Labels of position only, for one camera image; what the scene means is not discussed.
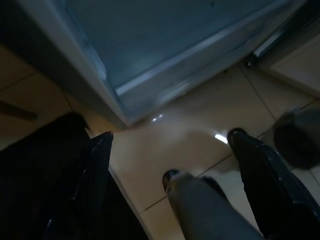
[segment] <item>tiled floor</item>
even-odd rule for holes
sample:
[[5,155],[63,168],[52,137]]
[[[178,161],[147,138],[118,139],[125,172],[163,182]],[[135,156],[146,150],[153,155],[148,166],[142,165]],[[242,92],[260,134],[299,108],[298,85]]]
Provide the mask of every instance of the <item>tiled floor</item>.
[[[214,136],[242,127],[258,137],[284,112],[318,106],[314,97],[263,72],[235,66],[116,133],[110,164],[154,240],[184,239],[161,182],[172,168],[214,177],[232,206],[257,228],[237,161]],[[293,172],[320,203],[320,167]]]
[[[242,127],[258,137],[293,107],[320,108],[320,102],[310,95],[262,72],[234,66],[131,129],[118,132],[14,56],[8,59],[18,71],[11,71],[1,60],[6,54],[0,48],[0,100],[35,112],[38,120],[0,114],[0,148],[71,111],[83,115],[92,137],[114,131],[110,167],[154,240],[184,239],[162,187],[163,173],[172,168],[214,177],[233,207],[257,227],[237,161],[228,145],[215,135],[225,136],[231,128]],[[320,166],[293,172],[320,203]]]

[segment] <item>gray trouser leg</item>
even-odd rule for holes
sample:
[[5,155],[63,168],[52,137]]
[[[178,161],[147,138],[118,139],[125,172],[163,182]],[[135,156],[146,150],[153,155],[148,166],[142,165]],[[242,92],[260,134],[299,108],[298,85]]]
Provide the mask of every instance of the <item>gray trouser leg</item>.
[[180,172],[170,178],[166,193],[186,240],[264,239],[201,179]]

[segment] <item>floor tile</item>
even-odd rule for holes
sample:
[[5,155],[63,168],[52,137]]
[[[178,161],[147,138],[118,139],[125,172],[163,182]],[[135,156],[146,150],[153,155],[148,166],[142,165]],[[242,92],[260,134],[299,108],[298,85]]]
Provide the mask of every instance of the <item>floor tile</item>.
[[309,190],[313,198],[320,205],[320,186],[316,179],[310,174],[308,170],[294,169],[292,170],[294,175],[300,179],[300,181]]
[[303,107],[315,99],[261,70],[246,68],[243,64],[239,66],[276,119],[286,111]]
[[91,138],[94,138],[100,134],[103,134],[107,131],[120,132],[113,124],[111,124],[106,118],[102,117],[99,113],[93,111],[75,97],[71,96],[68,93],[65,93],[72,109],[83,116],[90,130],[88,134]]
[[0,45],[0,90],[33,73],[31,65]]
[[259,230],[244,191],[238,162],[234,155],[231,155],[215,167],[200,175],[200,177],[204,176],[215,179],[223,189],[234,209],[237,210],[252,226]]
[[2,149],[71,112],[61,89],[40,73],[0,92],[0,101],[37,114],[35,121],[0,114],[0,148]]
[[153,240],[184,240],[185,237],[167,198],[141,213]]
[[196,176],[231,153],[216,134],[242,127],[258,136],[272,123],[254,89],[234,67],[146,121],[116,133],[110,165],[141,212],[165,196],[165,171],[177,168]]

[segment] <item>beige tile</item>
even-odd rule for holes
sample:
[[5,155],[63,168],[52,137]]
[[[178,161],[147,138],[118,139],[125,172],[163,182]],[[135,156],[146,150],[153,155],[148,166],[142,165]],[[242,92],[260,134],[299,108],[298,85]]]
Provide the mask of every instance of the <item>beige tile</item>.
[[185,237],[167,198],[140,214],[153,240],[184,240]]
[[66,93],[66,97],[76,113],[79,113],[83,116],[90,130],[88,134],[91,138],[96,137],[100,134],[103,134],[108,131],[112,131],[114,133],[120,132],[118,128],[116,128],[113,124],[111,124],[106,118],[101,116],[99,113],[93,111],[80,101],[78,101],[75,97]]
[[203,176],[215,179],[223,189],[234,209],[237,210],[252,226],[259,230],[244,191],[239,166],[234,155],[228,157],[201,175],[201,177]]
[[36,129],[71,112],[59,87],[40,73],[36,73],[0,92],[0,101],[37,114],[37,120],[26,121],[0,114],[0,148],[6,147]]
[[309,190],[313,198],[320,205],[320,186],[315,178],[310,174],[308,170],[294,169],[292,170],[294,175],[300,179],[300,181]]
[[0,45],[0,90],[33,72],[31,65]]
[[247,79],[234,67],[141,124],[116,133],[110,164],[141,212],[165,196],[161,183],[165,171],[177,168],[196,176],[231,153],[215,134],[243,127],[258,136],[272,123]]
[[265,72],[239,65],[277,119],[286,111],[303,107],[315,98]]

